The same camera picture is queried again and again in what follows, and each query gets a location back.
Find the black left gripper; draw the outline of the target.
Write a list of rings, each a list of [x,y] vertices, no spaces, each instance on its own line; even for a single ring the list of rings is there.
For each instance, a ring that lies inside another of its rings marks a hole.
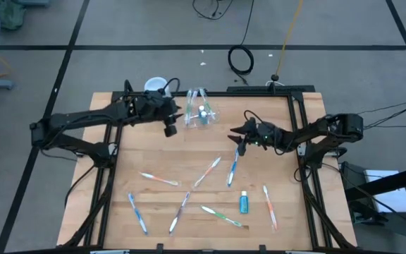
[[[163,97],[158,91],[145,92],[133,100],[132,125],[162,121],[165,125],[165,136],[177,133],[176,121],[184,114],[177,114],[182,107],[172,97]]]

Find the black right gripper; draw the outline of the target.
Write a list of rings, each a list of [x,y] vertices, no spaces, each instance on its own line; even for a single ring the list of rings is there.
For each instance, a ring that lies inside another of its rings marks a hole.
[[[245,126],[230,129],[231,132],[243,135],[235,136],[233,141],[238,145],[240,156],[244,156],[247,145],[262,146],[267,150],[267,146],[273,145],[273,124],[265,121],[257,122],[257,131],[247,132]]]

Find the orange toothbrush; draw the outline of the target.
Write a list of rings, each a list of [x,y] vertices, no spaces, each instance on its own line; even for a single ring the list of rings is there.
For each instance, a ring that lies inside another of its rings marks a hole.
[[[272,205],[270,197],[269,197],[268,188],[265,185],[263,185],[263,192],[264,192],[264,194],[266,196],[266,202],[267,202],[267,206],[268,206],[268,209],[269,209],[269,214],[270,214],[272,225],[273,225],[273,230],[278,231],[278,223],[276,221],[276,216],[275,216],[275,213],[274,213],[274,210],[273,210],[273,205]]]
[[[217,157],[211,165],[208,167],[208,169],[195,181],[193,187],[196,188],[200,185],[200,183],[203,181],[203,179],[218,165],[218,163],[221,161],[221,157]]]
[[[166,180],[166,179],[161,179],[161,178],[159,178],[157,176],[154,176],[154,175],[151,175],[151,174],[148,174],[148,173],[144,173],[144,172],[139,172],[139,174],[141,176],[147,178],[147,179],[151,179],[151,180],[154,180],[154,181],[159,181],[159,182],[162,182],[162,183],[166,183],[166,184],[171,185],[171,186],[179,186],[179,182],[177,182],[177,181],[170,181],[170,180]]]

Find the purple toothbrush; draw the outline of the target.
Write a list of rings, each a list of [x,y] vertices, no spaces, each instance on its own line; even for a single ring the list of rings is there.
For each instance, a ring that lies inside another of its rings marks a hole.
[[[181,214],[183,213],[183,210],[184,210],[184,208],[185,208],[185,206],[186,206],[186,204],[187,204],[189,198],[190,198],[190,192],[187,192],[187,193],[185,194],[184,200],[182,201],[180,207],[178,208],[178,211],[177,211],[175,217],[173,218],[173,220],[172,220],[172,222],[171,222],[171,225],[170,225],[170,227],[169,227],[168,234],[169,234],[170,236],[173,234],[174,229],[175,229],[175,227],[176,227],[176,225],[177,225],[177,223],[178,223],[178,220],[179,220],[180,217],[181,217]]]

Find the clear acrylic organizer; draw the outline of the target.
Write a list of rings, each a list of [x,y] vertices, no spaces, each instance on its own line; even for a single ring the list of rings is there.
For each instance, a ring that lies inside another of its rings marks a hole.
[[[199,89],[200,89],[200,87],[198,87],[198,88],[193,88],[193,89],[191,89],[191,90],[192,90],[192,93],[193,93],[194,90],[198,90],[198,91],[199,91]],[[208,117],[209,123],[208,123],[207,125],[202,125],[201,122],[200,122],[199,116],[198,116],[198,117],[193,117],[193,116],[192,116],[192,112],[191,112],[191,114],[190,114],[190,122],[189,122],[189,124],[186,126],[186,125],[185,125],[185,112],[184,112],[184,120],[183,120],[184,126],[185,126],[186,128],[200,128],[200,127],[208,126],[208,125],[213,124],[213,123],[217,123],[217,122],[219,121],[219,119],[220,119],[220,112],[218,111],[217,106],[216,106],[214,103],[212,103],[212,102],[209,101],[209,104],[211,105],[212,110],[215,112],[215,117],[216,117],[216,120],[215,120],[215,121],[214,121],[213,119],[211,119],[210,117]],[[203,99],[202,99],[200,93],[198,93],[197,105],[198,105],[198,106],[203,105]]]

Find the white wipes canister green label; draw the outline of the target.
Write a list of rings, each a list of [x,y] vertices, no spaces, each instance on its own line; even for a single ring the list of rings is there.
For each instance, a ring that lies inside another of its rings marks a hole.
[[[172,97],[168,81],[162,77],[153,77],[147,80],[144,84],[144,91],[161,92]]]

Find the black table plate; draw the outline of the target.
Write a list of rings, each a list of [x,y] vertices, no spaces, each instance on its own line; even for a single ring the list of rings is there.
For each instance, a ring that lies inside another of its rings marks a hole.
[[[226,92],[234,93],[252,93],[252,94],[290,94],[292,92],[316,92],[313,85],[275,85],[275,86],[233,86],[228,87]]]

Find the black beam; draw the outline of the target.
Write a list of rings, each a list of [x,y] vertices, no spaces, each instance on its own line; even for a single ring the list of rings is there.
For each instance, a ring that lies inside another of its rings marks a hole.
[[[395,191],[399,188],[406,188],[406,171],[384,177],[372,182],[364,183],[359,186],[354,186],[345,191],[347,201],[359,200],[366,198],[369,195],[378,195]]]

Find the white box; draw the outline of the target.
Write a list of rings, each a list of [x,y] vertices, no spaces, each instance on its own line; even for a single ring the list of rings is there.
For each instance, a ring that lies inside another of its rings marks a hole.
[[[367,169],[364,171],[364,176],[366,182],[372,182],[385,178],[387,176],[392,176],[398,174],[399,171],[385,171],[385,170],[371,170]],[[381,193],[374,195],[374,198],[378,201],[373,201],[373,204],[378,212],[391,213],[391,211],[383,206],[381,203],[391,207],[396,212],[406,212],[406,189],[399,188],[397,190],[392,190],[387,193]]]

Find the green bag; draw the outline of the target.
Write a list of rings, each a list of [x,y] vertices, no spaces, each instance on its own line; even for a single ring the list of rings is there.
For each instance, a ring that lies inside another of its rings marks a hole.
[[[26,8],[15,0],[0,0],[0,27],[18,30],[23,26]]]

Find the black aluminium table frame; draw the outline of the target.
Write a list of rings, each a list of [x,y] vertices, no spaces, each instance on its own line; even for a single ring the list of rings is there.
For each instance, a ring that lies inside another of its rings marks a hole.
[[[272,149],[251,145],[238,160],[231,187],[226,183],[236,149],[228,137],[230,129],[257,114],[289,130],[301,123],[299,104],[289,104],[288,94],[234,92],[213,93],[209,101],[221,118],[205,128],[187,129],[178,123],[178,132],[170,138],[164,135],[162,123],[122,130],[111,200],[95,219],[92,245],[129,250],[154,249],[158,243],[164,250],[257,250],[259,245],[268,250],[310,250],[325,244],[321,221],[317,215],[307,217],[302,186],[293,179],[298,163],[295,153],[278,156]],[[217,157],[221,161],[194,188]],[[177,181],[179,186],[147,179],[139,172]],[[273,230],[263,185],[268,188],[278,231]],[[241,191],[247,191],[248,214],[240,214]],[[187,192],[190,198],[170,236],[169,227]],[[147,236],[128,193],[134,195]],[[201,205],[243,227],[205,212]]]

